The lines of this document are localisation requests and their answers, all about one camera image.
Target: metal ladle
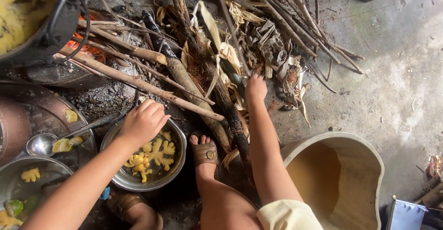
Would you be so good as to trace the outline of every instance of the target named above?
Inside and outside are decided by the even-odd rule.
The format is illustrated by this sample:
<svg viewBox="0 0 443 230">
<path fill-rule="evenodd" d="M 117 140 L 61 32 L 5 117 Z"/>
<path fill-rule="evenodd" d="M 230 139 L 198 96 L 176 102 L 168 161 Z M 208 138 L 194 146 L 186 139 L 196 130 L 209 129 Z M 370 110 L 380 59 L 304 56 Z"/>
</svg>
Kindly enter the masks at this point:
<svg viewBox="0 0 443 230">
<path fill-rule="evenodd" d="M 30 155 L 51 156 L 54 154 L 54 152 L 52 152 L 52 147 L 58 140 L 78 135 L 94 127 L 109 123 L 115 119 L 119 120 L 126 114 L 126 112 L 127 110 L 123 110 L 122 112 L 114 112 L 111 114 L 107 114 L 95 120 L 94 122 L 89 123 L 61 137 L 57 137 L 56 135 L 51 133 L 37 134 L 31 137 L 31 139 L 28 141 L 28 143 L 26 144 L 26 150 Z"/>
</svg>

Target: copper pot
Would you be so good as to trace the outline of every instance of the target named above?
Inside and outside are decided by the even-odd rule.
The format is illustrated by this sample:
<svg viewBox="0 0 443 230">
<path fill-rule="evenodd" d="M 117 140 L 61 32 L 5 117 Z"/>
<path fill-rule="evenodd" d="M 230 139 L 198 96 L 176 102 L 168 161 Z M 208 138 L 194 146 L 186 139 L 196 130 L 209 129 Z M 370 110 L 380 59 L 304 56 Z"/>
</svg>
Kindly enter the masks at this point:
<svg viewBox="0 0 443 230">
<path fill-rule="evenodd" d="M 25 109 L 10 98 L 0 97 L 0 167 L 24 150 L 30 133 Z"/>
</svg>

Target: flame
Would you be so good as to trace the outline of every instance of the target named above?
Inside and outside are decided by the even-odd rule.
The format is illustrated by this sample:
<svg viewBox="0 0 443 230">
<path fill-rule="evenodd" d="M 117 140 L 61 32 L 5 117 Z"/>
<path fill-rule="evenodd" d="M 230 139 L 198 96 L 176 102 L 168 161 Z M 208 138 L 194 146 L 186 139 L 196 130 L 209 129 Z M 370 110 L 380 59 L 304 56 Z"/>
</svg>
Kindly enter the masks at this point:
<svg viewBox="0 0 443 230">
<path fill-rule="evenodd" d="M 89 15 L 89 18 L 91 19 L 91 21 L 96 21 L 96 20 L 97 20 L 97 19 L 96 19 L 95 17 L 93 17 L 91 14 Z M 73 37 L 76 37 L 76 38 L 79 38 L 79 39 L 83 39 L 83 37 L 82 37 L 79 33 L 77 33 L 77 32 L 75 32 L 72 36 L 73 36 Z M 76 49 L 79 45 L 80 45 L 80 43 L 75 42 L 75 41 L 73 41 L 73 40 L 68 41 L 68 43 L 66 44 L 66 46 L 69 46 L 69 47 L 72 48 L 72 49 Z M 99 62 L 101 62 L 101 63 L 103 63 L 103 64 L 104 64 L 105 61 L 106 61 L 105 52 L 102 51 L 102 50 L 100 50 L 100 49 L 97 49 L 97 48 L 95 48 L 95 47 L 93 47 L 93 46 L 85 45 L 85 46 L 83 46 L 83 47 L 81 48 L 80 52 L 81 52 L 82 54 L 84 54 L 84 55 L 87 55 L 87 56 L 93 57 L 95 60 L 97 60 L 97 61 L 99 61 Z"/>
</svg>

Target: blue object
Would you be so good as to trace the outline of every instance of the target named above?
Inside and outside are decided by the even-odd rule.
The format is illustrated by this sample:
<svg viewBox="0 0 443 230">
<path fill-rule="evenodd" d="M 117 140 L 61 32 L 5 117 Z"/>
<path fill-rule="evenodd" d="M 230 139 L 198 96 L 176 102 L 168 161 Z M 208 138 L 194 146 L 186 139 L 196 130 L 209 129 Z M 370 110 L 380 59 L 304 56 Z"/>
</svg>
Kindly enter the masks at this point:
<svg viewBox="0 0 443 230">
<path fill-rule="evenodd" d="M 419 230 L 427 208 L 401 200 L 394 200 L 386 230 Z"/>
<path fill-rule="evenodd" d="M 111 189 L 109 187 L 105 188 L 105 190 L 103 190 L 102 194 L 100 195 L 100 197 L 98 199 L 100 200 L 107 200 L 109 198 L 109 191 Z"/>
</svg>

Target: child's hand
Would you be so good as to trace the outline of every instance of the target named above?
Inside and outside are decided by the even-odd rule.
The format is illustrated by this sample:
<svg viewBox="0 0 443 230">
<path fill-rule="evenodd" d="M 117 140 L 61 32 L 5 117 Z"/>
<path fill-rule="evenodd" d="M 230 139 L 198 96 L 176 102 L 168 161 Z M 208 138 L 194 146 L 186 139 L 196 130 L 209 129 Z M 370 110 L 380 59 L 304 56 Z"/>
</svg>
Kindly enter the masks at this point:
<svg viewBox="0 0 443 230">
<path fill-rule="evenodd" d="M 263 77 L 258 74 L 252 74 L 246 85 L 246 102 L 248 106 L 253 106 L 256 103 L 264 103 L 268 88 Z"/>
<path fill-rule="evenodd" d="M 165 115 L 162 104 L 147 99 L 126 115 L 119 137 L 125 138 L 134 145 L 134 149 L 138 149 L 151 141 L 170 117 Z"/>
</svg>

